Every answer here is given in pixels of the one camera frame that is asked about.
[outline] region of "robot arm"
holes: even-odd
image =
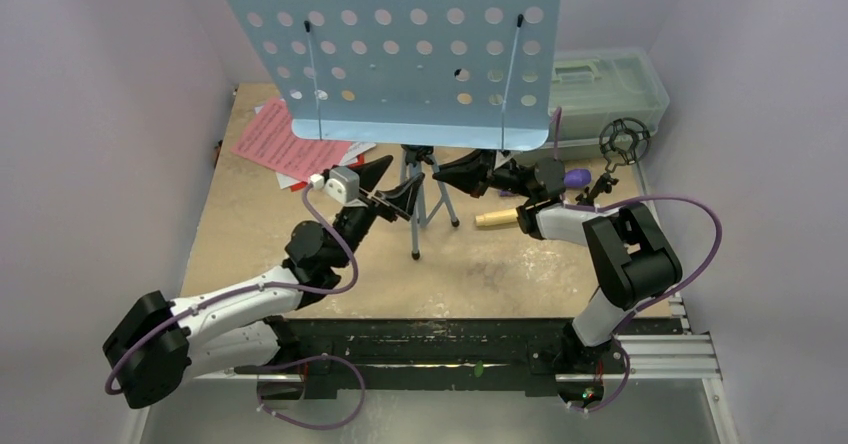
[[[103,345],[113,368],[111,376],[120,385],[107,392],[122,393],[129,406],[138,409],[158,402],[195,376],[270,362],[284,338],[279,319],[268,316],[347,290],[353,283],[335,289],[341,278],[333,268],[350,263],[377,217],[409,220],[423,175],[390,191],[372,193],[391,161],[385,156],[313,176],[313,188],[344,206],[332,226],[326,221],[298,224],[285,247],[288,257],[280,265],[199,296],[171,301],[159,291],[142,296]]]
[[[591,361],[640,302],[680,281],[680,261],[644,204],[605,213],[565,206],[562,162],[545,158],[521,166],[511,160],[496,168],[498,155],[476,150],[443,165],[433,177],[472,197],[489,187],[523,195],[528,199],[516,209],[522,232],[589,248],[599,292],[564,329],[563,350],[567,362]]]

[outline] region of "grey wall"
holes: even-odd
[[[848,430],[846,9],[680,0],[651,50],[671,107],[649,180],[724,220],[715,265],[684,297],[712,331],[748,443],[845,442]],[[708,221],[660,211],[691,268]]]
[[[226,0],[188,0],[234,82],[269,81]],[[559,50],[649,49],[677,0],[562,0]]]
[[[184,0],[0,0],[0,441],[118,442],[100,346],[176,293],[229,92]]]

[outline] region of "plastic storage box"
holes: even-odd
[[[602,49],[557,53],[552,73],[550,113],[562,106],[560,157],[600,156],[598,137],[615,119],[633,117],[652,134],[668,108],[668,94],[648,55],[642,49]],[[553,148],[554,129],[540,149],[523,160],[547,155]]]

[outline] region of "pink paper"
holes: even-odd
[[[286,103],[268,102],[247,125],[232,152],[277,172],[309,180],[312,174],[337,165],[350,148],[347,141],[301,139],[291,130]]]

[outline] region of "wooden table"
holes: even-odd
[[[285,257],[292,228],[310,218],[301,195],[280,190],[274,172],[232,154],[254,107],[278,95],[273,84],[242,84],[236,95],[209,197],[197,229],[188,262],[183,296],[220,289],[261,274]],[[467,149],[436,148],[444,163]],[[366,160],[393,154],[395,162],[378,189],[397,185],[400,146],[381,144]],[[602,159],[574,161],[571,167],[603,171]],[[638,195],[636,179],[620,169],[621,182],[601,204]],[[428,206],[438,200],[438,188],[425,181]],[[472,199],[450,191],[462,222],[450,225],[442,209],[420,233],[421,260],[410,258],[409,224],[378,219],[362,242],[356,257],[360,280],[350,292],[290,313],[290,317],[325,318],[460,318],[460,317],[569,317],[583,310],[598,286],[586,248],[559,241],[537,241],[517,226],[479,230],[474,216],[514,208],[521,198],[501,198],[490,191]],[[330,220],[339,205],[319,192],[310,194],[315,206]],[[350,269],[338,270],[347,282]],[[668,316],[661,303],[646,316]]]

